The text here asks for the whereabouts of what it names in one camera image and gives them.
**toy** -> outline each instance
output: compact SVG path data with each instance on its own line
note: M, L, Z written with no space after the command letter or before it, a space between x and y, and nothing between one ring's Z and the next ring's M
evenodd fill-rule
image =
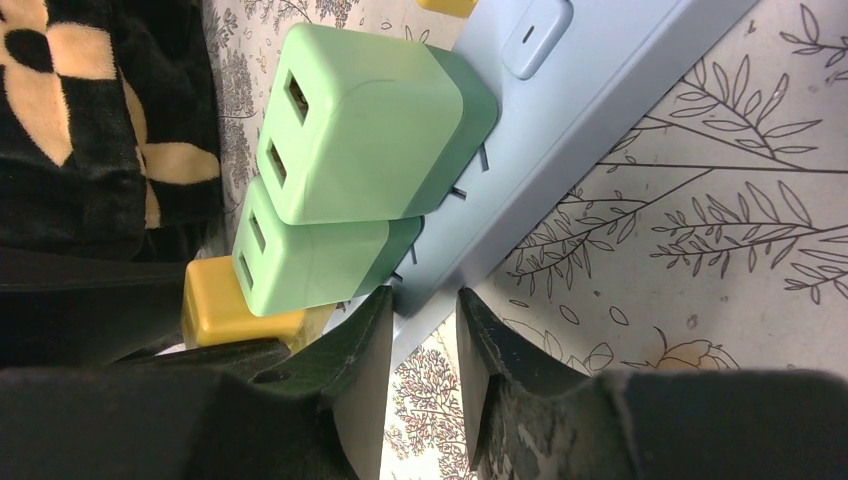
M384 283L421 225L418 217L288 225L256 177L248 186L232 262L254 315L335 304Z
M477 6L477 0L418 0L418 5L431 12L468 18Z
M194 260L186 268L182 331L188 348L273 337L296 353L321 336L333 311L335 304L256 317L230 257Z
M435 210L497 119L462 57L376 34L298 24L283 45L257 163L289 225Z

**table surface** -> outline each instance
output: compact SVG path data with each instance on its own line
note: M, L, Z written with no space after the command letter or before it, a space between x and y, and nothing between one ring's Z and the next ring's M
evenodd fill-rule
M449 48L464 24L413 0L212 0L204 15L228 213L203 255L230 251L291 25ZM760 0L478 293L587 374L848 374L846 25L841 0ZM392 376L383 478L471 478L457 371L451 318Z

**yellow plastic block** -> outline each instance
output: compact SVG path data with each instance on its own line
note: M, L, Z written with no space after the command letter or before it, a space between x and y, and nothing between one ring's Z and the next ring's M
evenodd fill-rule
M477 0L418 0L418 5L431 12L468 18L477 6Z
M186 268L183 337L188 348L279 338L296 353L321 336L335 308L324 305L256 317L247 308L232 259L205 258Z

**green plastic block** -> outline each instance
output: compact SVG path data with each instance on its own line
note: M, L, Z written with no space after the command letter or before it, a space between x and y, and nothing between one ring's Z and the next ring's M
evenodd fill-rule
M251 180L233 246L250 312L276 315L370 293L388 280L421 231L403 220L287 225L259 177Z
M495 124L497 99L465 60L380 35L289 30L257 162L290 225L435 210Z

